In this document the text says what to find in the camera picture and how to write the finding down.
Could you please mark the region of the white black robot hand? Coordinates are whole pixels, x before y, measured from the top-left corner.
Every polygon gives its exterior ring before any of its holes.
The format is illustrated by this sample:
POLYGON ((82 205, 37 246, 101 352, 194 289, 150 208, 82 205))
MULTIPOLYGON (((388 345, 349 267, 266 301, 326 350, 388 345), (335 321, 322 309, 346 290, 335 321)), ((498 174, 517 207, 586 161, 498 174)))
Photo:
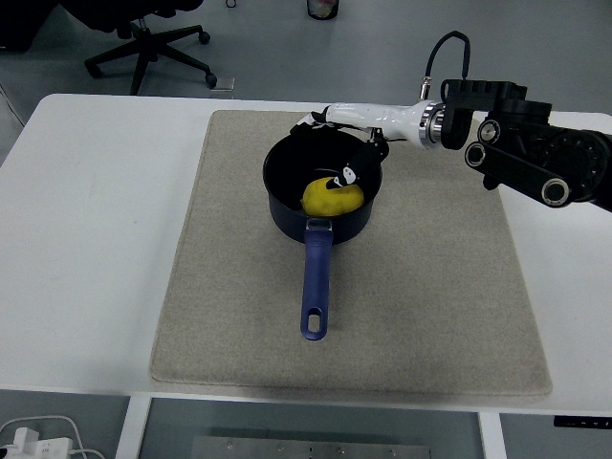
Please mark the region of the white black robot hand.
POLYGON ((290 133, 306 134, 326 127, 351 128, 370 135, 370 141, 352 154, 339 174, 326 184, 328 189, 341 188, 357 184, 365 173, 380 165, 388 155, 389 142, 409 141, 423 148, 434 145, 428 106, 427 100, 411 106, 334 103, 322 112, 309 113, 290 133))

